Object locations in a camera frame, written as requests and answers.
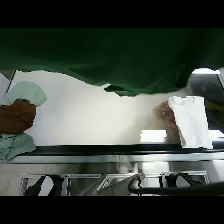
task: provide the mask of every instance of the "green fabric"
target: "green fabric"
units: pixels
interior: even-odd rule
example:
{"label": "green fabric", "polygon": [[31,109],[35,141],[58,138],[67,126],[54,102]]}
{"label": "green fabric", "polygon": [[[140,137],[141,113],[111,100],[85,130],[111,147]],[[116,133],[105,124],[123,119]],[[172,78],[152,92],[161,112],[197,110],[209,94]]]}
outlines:
{"label": "green fabric", "polygon": [[0,68],[60,72],[121,95],[184,87],[224,66],[223,28],[1,28]]}
{"label": "green fabric", "polygon": [[44,91],[34,82],[18,82],[9,92],[7,92],[0,105],[11,105],[16,99],[25,99],[29,103],[41,106],[46,100],[47,96]]}
{"label": "green fabric", "polygon": [[33,138],[25,133],[0,135],[0,160],[10,160],[15,156],[36,149]]}
{"label": "green fabric", "polygon": [[[16,99],[26,99],[36,106],[42,105],[47,96],[33,82],[19,82],[0,100],[0,105],[11,105]],[[10,160],[15,156],[36,149],[33,138],[25,133],[0,135],[0,160]]]}

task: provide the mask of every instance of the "brown blurred object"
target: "brown blurred object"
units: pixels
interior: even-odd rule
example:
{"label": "brown blurred object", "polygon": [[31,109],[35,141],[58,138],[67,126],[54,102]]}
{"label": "brown blurred object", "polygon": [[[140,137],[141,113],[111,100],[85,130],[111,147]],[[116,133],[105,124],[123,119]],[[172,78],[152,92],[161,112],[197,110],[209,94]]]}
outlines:
{"label": "brown blurred object", "polygon": [[0,106],[0,134],[21,133],[33,126],[36,106],[17,99],[10,106]]}
{"label": "brown blurred object", "polygon": [[159,117],[164,121],[166,127],[177,129],[174,113],[169,107],[168,101],[162,102],[158,106],[157,113]]}

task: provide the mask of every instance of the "white cloth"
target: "white cloth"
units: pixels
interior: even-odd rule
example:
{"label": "white cloth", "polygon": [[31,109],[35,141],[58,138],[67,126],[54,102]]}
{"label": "white cloth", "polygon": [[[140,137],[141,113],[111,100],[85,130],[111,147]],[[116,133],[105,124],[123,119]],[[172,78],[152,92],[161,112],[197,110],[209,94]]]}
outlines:
{"label": "white cloth", "polygon": [[204,98],[199,96],[187,96],[186,98],[172,96],[169,97],[168,104],[174,112],[182,147],[212,149]]}

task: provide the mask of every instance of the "dark green cloth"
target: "dark green cloth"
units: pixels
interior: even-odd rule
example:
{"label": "dark green cloth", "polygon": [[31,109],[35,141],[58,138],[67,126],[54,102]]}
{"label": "dark green cloth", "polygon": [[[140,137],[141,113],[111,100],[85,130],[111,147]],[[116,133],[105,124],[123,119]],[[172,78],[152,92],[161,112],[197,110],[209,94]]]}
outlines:
{"label": "dark green cloth", "polygon": [[224,66],[222,28],[0,29],[0,68],[60,72],[120,95],[184,87]]}

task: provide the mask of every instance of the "light green cloth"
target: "light green cloth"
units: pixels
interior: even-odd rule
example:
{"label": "light green cloth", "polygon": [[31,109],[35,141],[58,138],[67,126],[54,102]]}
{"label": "light green cloth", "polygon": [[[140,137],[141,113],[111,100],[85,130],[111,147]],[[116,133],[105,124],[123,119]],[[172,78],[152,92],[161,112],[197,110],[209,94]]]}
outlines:
{"label": "light green cloth", "polygon": [[0,105],[11,105],[16,99],[28,100],[31,104],[39,107],[47,100],[47,96],[36,83],[24,81],[18,82],[6,93],[0,101]]}
{"label": "light green cloth", "polygon": [[[16,99],[26,99],[31,104],[40,106],[47,100],[47,96],[36,83],[24,81],[17,83],[6,93],[0,100],[0,105],[11,105]],[[0,160],[10,160],[35,149],[33,138],[28,134],[0,135]]]}

